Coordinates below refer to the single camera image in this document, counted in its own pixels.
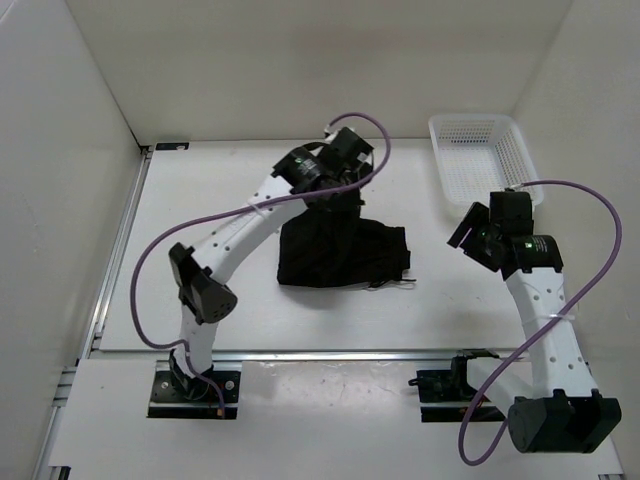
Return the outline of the black trousers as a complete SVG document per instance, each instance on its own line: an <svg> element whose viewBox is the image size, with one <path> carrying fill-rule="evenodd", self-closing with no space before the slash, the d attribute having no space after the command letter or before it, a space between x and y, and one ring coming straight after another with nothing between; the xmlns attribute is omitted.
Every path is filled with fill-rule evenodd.
<svg viewBox="0 0 640 480"><path fill-rule="evenodd" d="M363 218L358 209L309 209L280 230L276 279L283 286L379 288L403 281L410 268L406 230Z"/></svg>

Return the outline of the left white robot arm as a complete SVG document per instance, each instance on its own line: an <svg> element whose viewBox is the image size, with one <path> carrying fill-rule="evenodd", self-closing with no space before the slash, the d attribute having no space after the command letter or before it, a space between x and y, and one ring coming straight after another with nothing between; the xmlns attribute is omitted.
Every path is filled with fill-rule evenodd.
<svg viewBox="0 0 640 480"><path fill-rule="evenodd" d="M265 208L261 202L353 184L373 171L368 159L374 148L354 130L344 127L325 142L296 147L273 167L249 200L249 211L222 224L202 241L169 251L178 298L182 303L180 338L189 346L173 353L175 388L188 400L206 395L212 369L211 351L218 323L238 303L227 282L240 264L271 234L309 207L356 207L359 192L324 194L287 200Z"/></svg>

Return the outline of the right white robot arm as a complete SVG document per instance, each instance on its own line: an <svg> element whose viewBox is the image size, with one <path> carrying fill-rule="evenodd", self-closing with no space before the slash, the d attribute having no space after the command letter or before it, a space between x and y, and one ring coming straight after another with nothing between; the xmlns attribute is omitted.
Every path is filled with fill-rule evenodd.
<svg viewBox="0 0 640 480"><path fill-rule="evenodd" d="M600 393L580 350L560 250L553 237L535 234L529 193L497 191L487 205L473 203L448 243L501 274L525 337L506 359L485 352L453 359L450 390L471 399L461 426L487 399L521 453L594 452L620 422L621 407Z"/></svg>

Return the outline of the white plastic mesh basket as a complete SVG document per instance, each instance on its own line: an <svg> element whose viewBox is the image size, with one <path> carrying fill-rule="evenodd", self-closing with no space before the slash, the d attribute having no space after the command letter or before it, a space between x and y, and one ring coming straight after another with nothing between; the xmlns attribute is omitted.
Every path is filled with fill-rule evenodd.
<svg viewBox="0 0 640 480"><path fill-rule="evenodd" d="M429 133L444 197L456 215L489 194L538 179L516 122L498 114L439 114Z"/></svg>

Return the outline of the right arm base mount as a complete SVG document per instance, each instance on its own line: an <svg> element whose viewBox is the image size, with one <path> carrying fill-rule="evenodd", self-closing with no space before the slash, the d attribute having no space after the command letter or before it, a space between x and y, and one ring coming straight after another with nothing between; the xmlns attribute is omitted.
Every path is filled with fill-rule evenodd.
<svg viewBox="0 0 640 480"><path fill-rule="evenodd" d="M431 366L416 371L416 376L408 381L408 386L417 389L423 423L460 423L463 420L476 395L476 389L468 383L467 364L478 359L493 359L493 362L482 365L480 369L479 383L482 384L484 378L495 369L494 364L501 363L499 355L491 350L460 350L445 367ZM487 389L471 414L470 421L504 421L505 413L519 394L516 377L504 374Z"/></svg>

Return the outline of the aluminium front rail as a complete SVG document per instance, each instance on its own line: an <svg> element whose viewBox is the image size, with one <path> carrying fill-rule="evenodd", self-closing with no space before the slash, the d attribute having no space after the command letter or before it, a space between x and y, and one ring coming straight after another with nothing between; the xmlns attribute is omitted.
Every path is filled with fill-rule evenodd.
<svg viewBox="0 0 640 480"><path fill-rule="evenodd" d="M322 361L444 361L464 350L453 349L347 349L347 350L214 350L214 362L322 362Z"/></svg>

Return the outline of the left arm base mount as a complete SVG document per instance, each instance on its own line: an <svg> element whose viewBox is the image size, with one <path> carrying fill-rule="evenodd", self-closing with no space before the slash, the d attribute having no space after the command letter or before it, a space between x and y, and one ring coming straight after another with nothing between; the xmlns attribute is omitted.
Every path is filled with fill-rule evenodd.
<svg viewBox="0 0 640 480"><path fill-rule="evenodd" d="M168 366L156 368L147 417L152 419L235 420L238 415L241 371L214 369L206 373L221 390L224 409L216 391L196 379L195 389L188 393L174 378Z"/></svg>

